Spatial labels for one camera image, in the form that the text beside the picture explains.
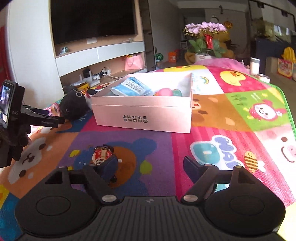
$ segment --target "cartoon bee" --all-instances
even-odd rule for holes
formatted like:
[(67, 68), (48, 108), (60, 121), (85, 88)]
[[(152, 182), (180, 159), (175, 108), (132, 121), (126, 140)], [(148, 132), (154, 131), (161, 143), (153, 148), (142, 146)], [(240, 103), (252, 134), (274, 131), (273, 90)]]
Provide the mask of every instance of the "cartoon bee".
[(246, 151), (244, 154), (244, 160), (246, 162), (246, 166), (252, 174), (254, 174), (258, 169), (262, 172), (266, 172), (266, 169), (264, 168), (264, 161), (258, 161), (254, 153)]

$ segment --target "yellow bag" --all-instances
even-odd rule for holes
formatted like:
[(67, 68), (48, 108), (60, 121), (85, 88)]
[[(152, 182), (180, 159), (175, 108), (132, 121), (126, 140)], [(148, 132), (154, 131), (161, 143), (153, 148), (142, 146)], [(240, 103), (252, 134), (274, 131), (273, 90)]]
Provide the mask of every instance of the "yellow bag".
[(291, 47), (287, 47), (284, 50), (284, 54), (282, 55), (284, 60), (288, 60), (293, 64), (296, 64), (295, 52)]

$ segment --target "tin can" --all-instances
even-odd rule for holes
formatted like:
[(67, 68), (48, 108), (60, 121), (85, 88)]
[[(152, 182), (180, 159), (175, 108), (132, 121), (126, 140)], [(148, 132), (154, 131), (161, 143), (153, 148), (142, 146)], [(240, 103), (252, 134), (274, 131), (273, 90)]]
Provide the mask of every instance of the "tin can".
[(258, 74), (256, 77), (265, 83), (270, 83), (270, 78), (264, 74)]
[(109, 146), (97, 146), (94, 149), (92, 163), (96, 165), (102, 164), (105, 160), (113, 155), (114, 149)]

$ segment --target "pink toy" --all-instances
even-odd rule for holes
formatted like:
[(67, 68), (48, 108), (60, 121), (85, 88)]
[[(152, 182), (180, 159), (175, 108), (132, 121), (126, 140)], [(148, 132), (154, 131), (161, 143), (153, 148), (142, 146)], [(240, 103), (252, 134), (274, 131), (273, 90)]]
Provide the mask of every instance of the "pink toy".
[(173, 91), (170, 88), (160, 89), (154, 96), (173, 96)]

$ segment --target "screw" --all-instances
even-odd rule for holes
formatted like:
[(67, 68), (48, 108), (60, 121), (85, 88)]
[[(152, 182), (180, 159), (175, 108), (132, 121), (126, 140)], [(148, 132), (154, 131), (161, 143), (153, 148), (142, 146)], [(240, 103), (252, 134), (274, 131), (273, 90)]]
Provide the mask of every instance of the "screw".
[(191, 194), (189, 194), (189, 195), (185, 195), (185, 196), (183, 197), (183, 199), (184, 199), (186, 202), (195, 202), (195, 201), (198, 200), (198, 197), (195, 196), (195, 195), (191, 195)]
[(116, 199), (117, 199), (117, 197), (114, 195), (105, 195), (102, 197), (102, 200), (104, 202), (114, 202)]

